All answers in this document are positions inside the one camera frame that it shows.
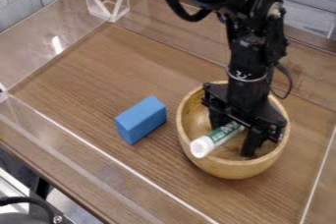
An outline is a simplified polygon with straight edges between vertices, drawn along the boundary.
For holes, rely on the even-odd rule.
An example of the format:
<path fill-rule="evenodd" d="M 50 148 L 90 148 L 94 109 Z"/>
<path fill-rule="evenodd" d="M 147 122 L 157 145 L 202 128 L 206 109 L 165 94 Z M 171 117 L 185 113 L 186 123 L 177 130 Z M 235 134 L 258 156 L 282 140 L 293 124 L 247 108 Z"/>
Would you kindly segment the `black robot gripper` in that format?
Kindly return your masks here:
<path fill-rule="evenodd" d="M 233 121 L 249 130 L 239 151 L 243 157 L 253 156 L 266 140 L 278 143 L 287 126 L 285 115 L 270 102 L 271 79 L 273 72 L 245 80 L 227 75 L 227 83 L 202 85 L 210 128 L 214 130 Z"/>

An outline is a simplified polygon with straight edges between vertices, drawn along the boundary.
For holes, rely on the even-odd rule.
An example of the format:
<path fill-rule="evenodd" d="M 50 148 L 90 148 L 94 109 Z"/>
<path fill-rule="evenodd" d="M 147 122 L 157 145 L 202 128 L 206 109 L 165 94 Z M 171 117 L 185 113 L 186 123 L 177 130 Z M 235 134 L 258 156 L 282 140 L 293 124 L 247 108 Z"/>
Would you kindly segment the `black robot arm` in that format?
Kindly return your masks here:
<path fill-rule="evenodd" d="M 283 0 L 165 0 L 174 14 L 197 22 L 209 14 L 225 24 L 227 82 L 205 83 L 202 104 L 213 128 L 233 121 L 247 129 L 239 154 L 249 157 L 267 140 L 278 142 L 287 120 L 270 104 L 273 74 L 287 55 Z"/>

